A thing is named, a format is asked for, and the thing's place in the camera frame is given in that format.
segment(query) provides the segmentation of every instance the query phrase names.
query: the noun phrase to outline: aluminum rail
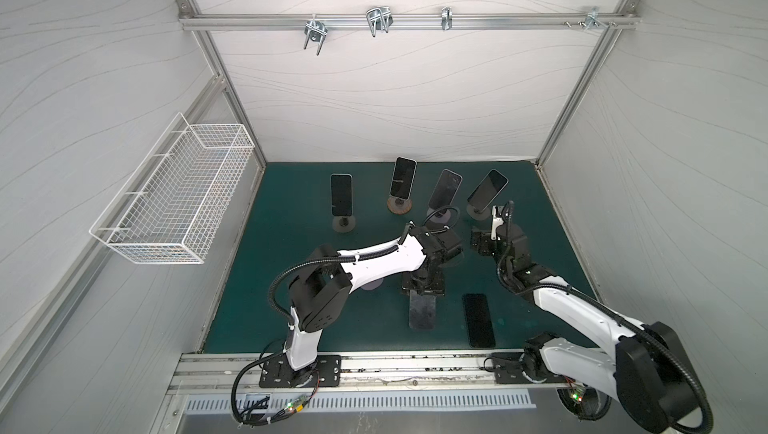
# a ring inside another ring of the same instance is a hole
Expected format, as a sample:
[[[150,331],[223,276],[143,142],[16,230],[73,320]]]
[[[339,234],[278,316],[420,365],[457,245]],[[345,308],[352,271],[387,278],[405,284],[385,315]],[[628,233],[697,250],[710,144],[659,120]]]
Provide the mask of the aluminum rail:
[[[638,16],[597,14],[608,29],[634,29]],[[369,30],[363,14],[192,15],[180,18],[184,30],[304,30],[308,20],[328,30]],[[453,14],[451,30],[583,30],[588,14]],[[440,14],[392,14],[391,30],[443,30]]]

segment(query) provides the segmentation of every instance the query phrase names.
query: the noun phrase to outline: wire basket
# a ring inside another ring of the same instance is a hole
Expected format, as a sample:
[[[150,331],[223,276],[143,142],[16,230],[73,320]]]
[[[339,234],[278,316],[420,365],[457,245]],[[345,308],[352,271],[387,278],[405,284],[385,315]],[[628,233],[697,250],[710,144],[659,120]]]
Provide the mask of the wire basket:
[[[168,151],[148,155],[91,227],[92,236],[136,264],[202,264],[254,150],[243,124],[179,117],[185,127],[170,131],[175,141],[168,138],[172,123],[153,148],[165,139]],[[109,219],[118,220],[104,225]]]

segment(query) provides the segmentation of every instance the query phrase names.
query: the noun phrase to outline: green mat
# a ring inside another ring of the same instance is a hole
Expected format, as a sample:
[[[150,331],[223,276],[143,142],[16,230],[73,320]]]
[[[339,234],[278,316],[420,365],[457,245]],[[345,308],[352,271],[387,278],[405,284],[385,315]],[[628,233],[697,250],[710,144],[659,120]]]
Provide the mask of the green mat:
[[[592,293],[530,162],[419,163],[411,193],[413,208],[404,216],[386,207],[392,168],[393,163],[270,163],[204,352],[260,352],[270,340],[285,337],[285,320],[266,302],[266,290],[275,276],[303,261],[322,243],[336,249],[369,247],[398,237],[408,220],[421,224],[443,169],[464,177],[454,204],[462,210],[456,229],[464,242],[465,258],[445,269],[446,296],[437,299],[437,327],[428,332],[408,328],[408,296],[400,288],[400,275],[390,275],[378,289],[360,289],[350,296],[339,319],[323,331],[320,350],[469,349],[462,307],[465,293],[488,297],[497,348],[520,347],[544,331],[592,345],[570,325],[506,291],[495,278],[493,259],[469,248],[470,227],[489,229],[491,221],[467,216],[466,198],[488,170],[496,169],[509,184],[494,203],[514,200],[514,222],[528,235],[534,260],[577,289]],[[357,226],[350,233],[336,233],[331,227],[332,173],[354,176]],[[288,306],[285,284],[277,299]]]

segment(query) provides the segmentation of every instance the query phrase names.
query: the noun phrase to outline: wire mesh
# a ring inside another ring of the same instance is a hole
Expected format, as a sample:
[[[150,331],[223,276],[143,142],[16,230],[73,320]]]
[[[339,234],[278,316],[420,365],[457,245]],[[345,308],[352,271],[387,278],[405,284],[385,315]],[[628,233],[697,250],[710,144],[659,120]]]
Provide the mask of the wire mesh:
[[[180,132],[106,239],[134,263],[202,263],[254,149],[242,124]]]

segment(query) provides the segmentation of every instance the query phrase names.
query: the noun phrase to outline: smartphone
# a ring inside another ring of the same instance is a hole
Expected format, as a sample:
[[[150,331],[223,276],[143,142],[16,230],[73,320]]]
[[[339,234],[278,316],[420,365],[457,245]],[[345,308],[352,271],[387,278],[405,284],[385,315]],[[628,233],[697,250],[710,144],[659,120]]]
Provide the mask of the smartphone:
[[[440,207],[450,206],[456,196],[458,186],[462,184],[462,177],[452,170],[445,169],[440,174],[432,197],[429,198],[429,208],[437,210]]]
[[[395,161],[395,172],[392,174],[389,195],[398,199],[408,199],[411,196],[414,174],[416,174],[416,160],[398,157]]]
[[[331,212],[338,217],[352,215],[352,176],[348,173],[331,174]]]
[[[493,349],[496,338],[493,335],[488,298],[485,294],[464,294],[463,300],[469,345],[474,349]]]
[[[481,212],[486,207],[491,205],[491,202],[496,198],[498,193],[502,191],[507,185],[508,179],[502,175],[498,170],[491,169],[491,172],[485,176],[485,179],[480,182],[474,192],[469,195],[467,202],[475,210]]]

